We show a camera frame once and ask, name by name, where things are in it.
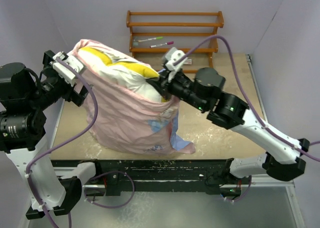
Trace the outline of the white and yellow pillow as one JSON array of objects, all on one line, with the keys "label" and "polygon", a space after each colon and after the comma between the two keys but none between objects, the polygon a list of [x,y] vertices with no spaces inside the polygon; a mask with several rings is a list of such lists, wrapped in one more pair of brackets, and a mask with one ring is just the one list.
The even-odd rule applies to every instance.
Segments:
[{"label": "white and yellow pillow", "polygon": [[108,46],[85,46],[77,54],[92,71],[110,82],[124,87],[152,102],[166,100],[147,83],[148,78],[158,78],[159,73],[150,65]]}]

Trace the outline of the blue and pink printed pillowcase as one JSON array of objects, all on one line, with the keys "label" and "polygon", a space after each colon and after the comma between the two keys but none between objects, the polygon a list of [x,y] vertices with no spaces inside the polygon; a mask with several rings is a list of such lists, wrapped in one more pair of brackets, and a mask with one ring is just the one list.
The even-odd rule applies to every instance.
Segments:
[{"label": "blue and pink printed pillowcase", "polygon": [[86,66],[82,77],[92,86],[94,98],[87,97],[83,107],[87,121],[93,122],[90,133],[102,146],[123,153],[157,156],[196,151],[192,142],[177,134],[177,97],[164,103],[152,102],[102,78],[78,55],[85,46],[106,45],[81,39],[70,52]]}]

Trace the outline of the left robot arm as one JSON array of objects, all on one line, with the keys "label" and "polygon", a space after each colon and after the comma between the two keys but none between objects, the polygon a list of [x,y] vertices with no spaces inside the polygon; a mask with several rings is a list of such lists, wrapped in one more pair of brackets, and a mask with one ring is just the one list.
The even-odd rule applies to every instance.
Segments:
[{"label": "left robot arm", "polygon": [[94,162],[82,162],[68,175],[58,177],[50,159],[44,111],[59,99],[81,106],[91,87],[84,83],[75,91],[76,80],[85,65],[64,52],[46,51],[43,56],[45,80],[20,62],[0,68],[0,148],[17,167],[26,182],[31,206],[29,220],[53,211],[56,216],[69,215],[82,196],[83,185],[98,184],[102,170]]}]

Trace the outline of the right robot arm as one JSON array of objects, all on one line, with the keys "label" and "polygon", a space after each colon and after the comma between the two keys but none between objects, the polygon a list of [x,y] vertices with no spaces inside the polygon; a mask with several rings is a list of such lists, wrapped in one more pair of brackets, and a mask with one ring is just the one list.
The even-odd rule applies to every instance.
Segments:
[{"label": "right robot arm", "polygon": [[158,78],[148,78],[149,85],[164,98],[175,96],[192,107],[207,113],[207,119],[226,130],[245,136],[264,149],[265,153],[244,159],[228,159],[222,172],[228,184],[250,175],[268,174],[280,181],[291,181],[305,172],[302,152],[309,141],[294,139],[265,121],[259,121],[252,108],[239,97],[223,92],[226,79],[213,68],[201,68],[194,80],[179,71],[172,80],[162,71]]}]

